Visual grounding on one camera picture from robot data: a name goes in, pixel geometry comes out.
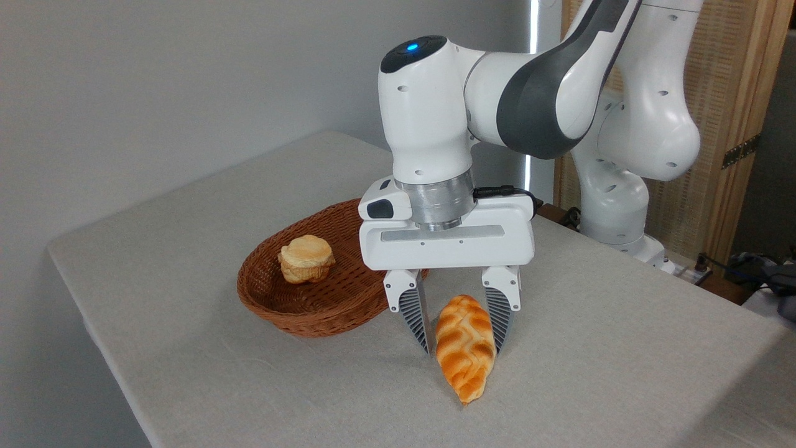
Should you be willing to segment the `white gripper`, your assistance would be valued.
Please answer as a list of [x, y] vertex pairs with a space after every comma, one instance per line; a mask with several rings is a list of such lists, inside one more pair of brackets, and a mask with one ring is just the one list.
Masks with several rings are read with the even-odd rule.
[[498, 354], [521, 309], [519, 266], [534, 257], [534, 199], [519, 194], [478, 199], [474, 210], [447, 230], [426, 230], [410, 220], [409, 196], [384, 177], [358, 205], [360, 247], [367, 267], [386, 271], [384, 291], [391, 312], [430, 355], [430, 318], [421, 269], [488, 267], [481, 272]]

